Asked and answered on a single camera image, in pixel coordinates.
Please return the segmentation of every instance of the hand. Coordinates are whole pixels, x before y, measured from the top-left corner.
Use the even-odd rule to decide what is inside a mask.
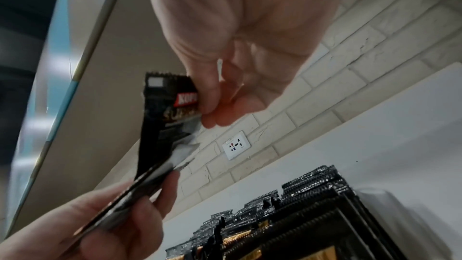
[[[70,260],[141,260],[162,243],[162,219],[177,197],[180,173],[172,172],[164,181],[154,203],[140,199],[129,220],[111,233],[94,231],[84,237],[79,251]],[[0,245],[2,260],[55,260],[69,247],[69,239],[131,183],[92,191],[54,209]]]
[[[151,0],[199,91],[207,128],[229,125],[279,97],[316,49],[339,1]]]

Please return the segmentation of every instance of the wall socket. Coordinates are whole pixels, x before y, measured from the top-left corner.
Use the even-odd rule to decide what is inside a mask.
[[[250,143],[243,131],[237,133],[234,137],[223,143],[223,149],[228,160],[232,160],[249,148]]]

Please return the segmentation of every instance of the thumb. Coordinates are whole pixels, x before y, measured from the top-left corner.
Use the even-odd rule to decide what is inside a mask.
[[[188,75],[199,92],[199,109],[202,114],[209,114],[220,102],[220,84],[217,61],[191,61],[184,62]]]
[[[127,251],[120,239],[102,230],[82,239],[80,253],[86,260],[127,260]]]

